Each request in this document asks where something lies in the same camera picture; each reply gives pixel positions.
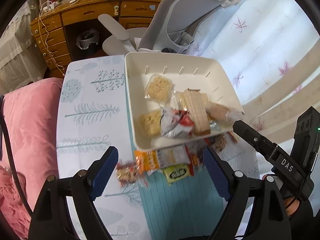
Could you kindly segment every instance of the white cable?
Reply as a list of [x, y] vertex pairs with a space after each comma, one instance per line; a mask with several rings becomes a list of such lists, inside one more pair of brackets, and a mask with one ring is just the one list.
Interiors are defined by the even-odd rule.
[[56, 60], [52, 57], [51, 54], [53, 54], [53, 53], [49, 51], [49, 45], [47, 44], [47, 39], [48, 39], [48, 37], [49, 37], [49, 32], [48, 32], [48, 30], [47, 30], [47, 26], [43, 23], [43, 21], [42, 21], [42, 19], [41, 19], [42, 13], [43, 13], [42, 6], [43, 6], [45, 3], [47, 3], [47, 1], [44, 2], [44, 3], [40, 6], [38, 27], [39, 27], [39, 33], [40, 33], [40, 21], [41, 21], [41, 23], [42, 23], [42, 25], [44, 26], [44, 29], [45, 29], [45, 31], [47, 32], [48, 35], [47, 35], [47, 37], [46, 37], [46, 39], [45, 39], [45, 42], [43, 42], [41, 33], [40, 33], [40, 38], [41, 38], [42, 43], [44, 43], [44, 44], [47, 46], [46, 49], [47, 49], [47, 51], [48, 51], [48, 53], [49, 53], [49, 55], [50, 55], [50, 58], [53, 60], [53, 63], [56, 65], [56, 67], [57, 67], [58, 70], [62, 73], [62, 75], [65, 76], [65, 74], [64, 74], [64, 73], [61, 71], [61, 69], [59, 68], [59, 67], [62, 67], [62, 69], [64, 70], [64, 67], [61, 66], [61, 65], [59, 65], [59, 64], [57, 64]]

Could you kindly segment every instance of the table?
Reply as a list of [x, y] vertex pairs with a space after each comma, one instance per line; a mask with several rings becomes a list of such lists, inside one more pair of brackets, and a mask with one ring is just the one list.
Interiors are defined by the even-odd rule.
[[111, 35], [98, 22], [100, 14], [113, 16], [126, 29], [148, 27], [161, 0], [81, 0], [74, 4], [70, 4], [69, 1], [44, 13], [41, 17], [43, 24], [38, 22], [38, 17], [30, 23], [32, 35], [52, 76], [61, 78], [61, 72], [43, 43], [47, 36], [48, 49], [52, 52], [52, 57], [58, 65], [66, 69], [70, 62], [83, 59], [82, 51], [76, 46], [76, 37], [80, 33], [90, 28], [97, 29], [100, 47]]
[[[124, 56], [120, 55], [69, 64], [57, 120], [60, 178], [88, 169], [110, 145], [118, 149], [122, 162], [133, 160], [124, 77]], [[220, 157], [235, 170], [259, 177], [255, 151], [244, 141], [234, 145], [228, 138]], [[149, 183], [150, 189], [121, 188], [113, 172], [94, 202], [113, 239], [171, 240], [213, 231], [224, 203], [206, 170], [172, 186], [156, 172]], [[85, 239], [72, 198], [67, 201], [75, 229]]]

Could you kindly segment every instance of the screw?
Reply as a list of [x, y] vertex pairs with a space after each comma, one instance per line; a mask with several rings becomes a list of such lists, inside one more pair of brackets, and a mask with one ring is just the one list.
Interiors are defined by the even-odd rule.
[[274, 182], [275, 179], [274, 179], [273, 177], [271, 177], [271, 176], [267, 176], [267, 181], [269, 181], [269, 182]]
[[86, 175], [87, 174], [87, 171], [86, 170], [80, 170], [80, 171], [78, 171], [78, 173], [77, 173], [77, 175], [79, 176], [79, 177], [82, 177], [82, 176], [84, 176], [84, 175]]
[[241, 178], [243, 176], [243, 173], [241, 171], [235, 171], [235, 176]]
[[56, 177], [54, 175], [49, 175], [47, 181], [53, 181]]

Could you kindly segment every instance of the white plastic tray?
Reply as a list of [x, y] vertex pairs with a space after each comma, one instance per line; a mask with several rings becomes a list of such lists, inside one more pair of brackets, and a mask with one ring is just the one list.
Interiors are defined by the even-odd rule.
[[[150, 76], [155, 73], [171, 79], [176, 91], [200, 89], [202, 93], [207, 93], [213, 102], [243, 111], [229, 78], [214, 59], [172, 53], [131, 52], [125, 56], [125, 72], [133, 141], [137, 149], [142, 151], [171, 147], [210, 136], [174, 139], [148, 138], [143, 134], [140, 116], [159, 108], [159, 104], [144, 98], [145, 87]], [[177, 107], [173, 100], [170, 105]], [[232, 126], [220, 127], [221, 131], [211, 131], [211, 135], [232, 130]]]

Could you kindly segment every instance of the chair backrest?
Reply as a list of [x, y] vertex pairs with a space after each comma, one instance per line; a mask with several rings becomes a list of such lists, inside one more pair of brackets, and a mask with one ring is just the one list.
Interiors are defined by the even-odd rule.
[[211, 11], [221, 7], [225, 0], [162, 0], [152, 22], [143, 35], [139, 49], [169, 48], [182, 53], [186, 46], [174, 40], [190, 25]]

